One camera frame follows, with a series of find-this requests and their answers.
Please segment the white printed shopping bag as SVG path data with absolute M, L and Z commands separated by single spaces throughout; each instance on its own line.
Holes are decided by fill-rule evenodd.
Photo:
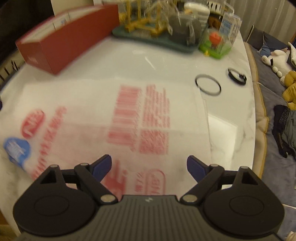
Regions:
M 211 163 L 205 101 L 196 87 L 175 83 L 28 84 L 3 104 L 1 147 L 32 179 L 52 164 L 71 169 L 108 154 L 103 183 L 117 197 L 181 196 L 193 183 L 187 158 Z

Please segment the small black clip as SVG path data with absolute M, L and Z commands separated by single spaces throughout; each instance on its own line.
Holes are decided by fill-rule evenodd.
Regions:
M 227 71 L 228 77 L 236 84 L 241 86 L 246 85 L 247 77 L 244 74 L 239 73 L 239 71 L 235 70 L 234 68 L 228 68 Z

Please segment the yellow muscular cat plush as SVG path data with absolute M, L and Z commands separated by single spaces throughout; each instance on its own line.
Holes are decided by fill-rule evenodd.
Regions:
M 295 110 L 295 71 L 290 71 L 284 78 L 286 90 L 282 93 L 283 99 L 290 109 Z

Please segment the green toy with orange figure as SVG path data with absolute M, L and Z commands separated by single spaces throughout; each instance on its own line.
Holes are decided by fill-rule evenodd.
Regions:
M 199 44 L 199 50 L 206 56 L 222 59 L 232 49 L 228 37 L 215 28 L 207 28 Z

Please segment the red cardboard box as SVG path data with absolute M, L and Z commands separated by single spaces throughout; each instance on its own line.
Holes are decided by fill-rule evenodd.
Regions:
M 70 9 L 37 25 L 16 46 L 27 64 L 56 75 L 118 26 L 116 4 Z

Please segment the white plush dog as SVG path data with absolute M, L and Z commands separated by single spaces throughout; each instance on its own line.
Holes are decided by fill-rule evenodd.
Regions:
M 280 83 L 285 85 L 285 76 L 292 71 L 292 67 L 288 64 L 288 58 L 290 56 L 290 50 L 274 50 L 271 55 L 263 55 L 262 62 L 269 66 L 272 71 L 280 79 Z

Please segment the teal dish tray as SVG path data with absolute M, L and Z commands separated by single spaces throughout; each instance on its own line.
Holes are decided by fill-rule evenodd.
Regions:
M 143 42 L 145 44 L 161 46 L 174 51 L 182 53 L 193 53 L 199 50 L 199 45 L 186 46 L 179 43 L 175 43 L 169 39 L 169 34 L 164 33 L 157 38 L 148 36 L 146 32 L 138 31 L 128 33 L 125 31 L 124 26 L 116 27 L 112 30 L 112 35 L 116 38 L 129 39 L 133 41 Z

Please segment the grey glass pitcher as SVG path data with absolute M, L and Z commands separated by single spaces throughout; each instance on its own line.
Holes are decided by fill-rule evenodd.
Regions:
M 193 46 L 200 42 L 202 26 L 190 15 L 174 15 L 168 18 L 169 39 L 175 43 Z

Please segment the milk carton with straw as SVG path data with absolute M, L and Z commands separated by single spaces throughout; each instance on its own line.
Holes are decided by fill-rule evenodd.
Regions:
M 231 45 L 234 44 L 239 33 L 242 20 L 239 16 L 233 13 L 225 12 L 222 18 L 219 32 L 228 37 Z

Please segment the wooden drying rack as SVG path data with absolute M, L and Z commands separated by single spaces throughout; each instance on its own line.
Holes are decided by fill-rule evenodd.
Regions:
M 128 33 L 136 30 L 148 31 L 151 37 L 160 36 L 168 25 L 168 7 L 165 6 L 165 1 L 156 1 L 151 6 L 148 6 L 144 13 L 141 12 L 142 1 L 137 3 L 136 17 L 132 17 L 132 1 L 124 1 L 126 7 L 124 28 Z

